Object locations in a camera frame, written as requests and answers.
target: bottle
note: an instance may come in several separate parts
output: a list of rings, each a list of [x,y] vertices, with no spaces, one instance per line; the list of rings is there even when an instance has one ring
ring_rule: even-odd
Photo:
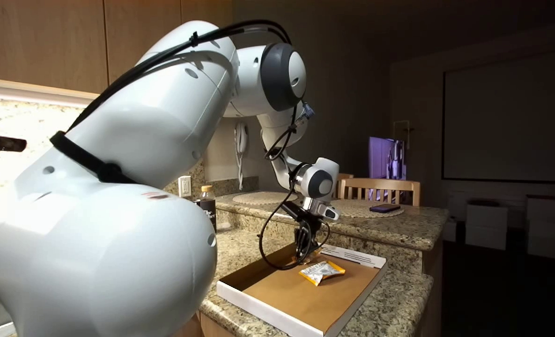
[[[200,206],[203,211],[208,215],[208,218],[213,224],[215,233],[217,233],[217,210],[215,209],[215,194],[213,193],[212,185],[205,185],[201,188],[202,193],[200,198],[196,200],[196,205]]]

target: kitchen counter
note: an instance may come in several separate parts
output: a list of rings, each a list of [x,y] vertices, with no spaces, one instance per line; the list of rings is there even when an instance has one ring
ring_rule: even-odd
[[[277,204],[248,205],[233,200],[237,194],[217,198],[217,209],[244,215],[268,218]],[[402,205],[404,213],[388,218],[352,218],[342,216],[329,222],[331,232],[398,247],[431,251],[440,237],[448,210],[435,207]],[[295,224],[280,210],[273,220]]]
[[[266,239],[264,248],[273,252],[288,243]],[[218,279],[260,258],[256,235],[244,230],[228,230],[217,235],[217,245],[217,271],[200,311],[236,337],[286,337],[283,331],[217,295]],[[339,336],[412,337],[432,285],[429,275],[389,269]]]

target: placemat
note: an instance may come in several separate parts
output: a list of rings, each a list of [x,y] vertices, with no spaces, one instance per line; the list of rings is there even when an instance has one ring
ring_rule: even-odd
[[[404,209],[397,209],[388,213],[369,211],[369,207],[379,205],[379,201],[340,199],[332,200],[331,205],[338,209],[342,215],[353,218],[389,218],[404,213]]]
[[[240,194],[234,197],[234,201],[237,203],[243,203],[248,205],[267,205],[267,204],[277,204],[280,203],[287,193],[283,192],[252,192],[248,194]],[[292,194],[288,200],[296,200],[298,197]]]

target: wooden chair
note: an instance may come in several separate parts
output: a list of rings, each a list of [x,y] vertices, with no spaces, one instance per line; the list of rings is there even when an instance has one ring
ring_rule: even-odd
[[[354,178],[354,175],[349,175],[348,173],[338,173],[338,180],[335,182],[335,190],[333,190],[332,198],[338,198],[340,194],[340,181],[342,179]]]
[[[364,190],[365,200],[376,200],[377,196],[380,196],[380,201],[383,203],[400,204],[400,190],[410,190],[413,192],[413,205],[419,205],[421,198],[421,184],[416,181],[369,178],[342,179],[340,181],[340,189],[338,190],[338,197],[340,199],[346,198],[346,188],[348,188],[348,199],[353,198],[355,188],[357,190],[356,198],[362,199]],[[371,199],[369,199],[369,190],[374,190],[373,198]]]

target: snack wrapper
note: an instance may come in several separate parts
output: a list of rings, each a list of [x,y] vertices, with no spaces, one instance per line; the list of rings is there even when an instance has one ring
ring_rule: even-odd
[[[311,281],[315,286],[326,278],[335,275],[343,275],[346,271],[331,261],[322,261],[299,271],[307,280]]]

